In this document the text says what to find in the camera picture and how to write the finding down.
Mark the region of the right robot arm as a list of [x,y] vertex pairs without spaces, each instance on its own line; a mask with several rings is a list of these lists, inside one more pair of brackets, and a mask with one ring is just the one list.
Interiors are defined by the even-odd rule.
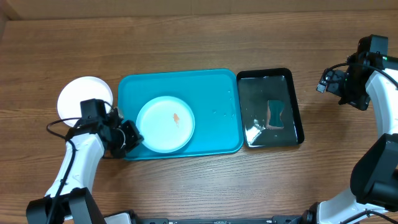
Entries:
[[397,211],[397,58],[388,55],[388,38],[369,35],[346,62],[325,69],[317,91],[340,97],[361,111],[373,106],[377,141],[353,168],[350,186],[314,203],[296,223],[359,223],[378,216],[389,223]]

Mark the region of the white plate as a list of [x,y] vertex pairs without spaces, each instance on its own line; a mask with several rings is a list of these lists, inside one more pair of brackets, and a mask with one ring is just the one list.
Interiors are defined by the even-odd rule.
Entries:
[[80,77],[67,84],[59,94],[57,112],[60,119],[81,118],[80,102],[90,99],[105,101],[110,112],[113,105],[113,93],[109,85],[97,77]]

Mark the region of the light blue plate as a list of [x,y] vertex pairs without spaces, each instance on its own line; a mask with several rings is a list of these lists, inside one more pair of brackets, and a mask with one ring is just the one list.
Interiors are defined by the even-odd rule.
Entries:
[[183,148],[191,140],[195,117],[183,100],[174,96],[160,96],[141,108],[136,126],[146,148],[158,153],[171,153]]

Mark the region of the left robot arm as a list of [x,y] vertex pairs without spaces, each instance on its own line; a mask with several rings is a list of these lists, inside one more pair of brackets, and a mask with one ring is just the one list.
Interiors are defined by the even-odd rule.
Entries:
[[106,105],[97,99],[80,103],[81,117],[62,136],[66,153],[54,183],[43,198],[26,208],[29,223],[137,223],[132,211],[104,216],[91,194],[106,153],[122,159],[143,140],[134,122],[124,120],[117,108],[107,111]]

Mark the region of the green scrubbing sponge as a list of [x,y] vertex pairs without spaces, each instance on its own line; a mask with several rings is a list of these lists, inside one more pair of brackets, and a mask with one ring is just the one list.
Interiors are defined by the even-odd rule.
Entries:
[[279,100],[269,100],[267,102],[267,129],[283,129],[284,124],[281,119],[284,110],[284,103]]

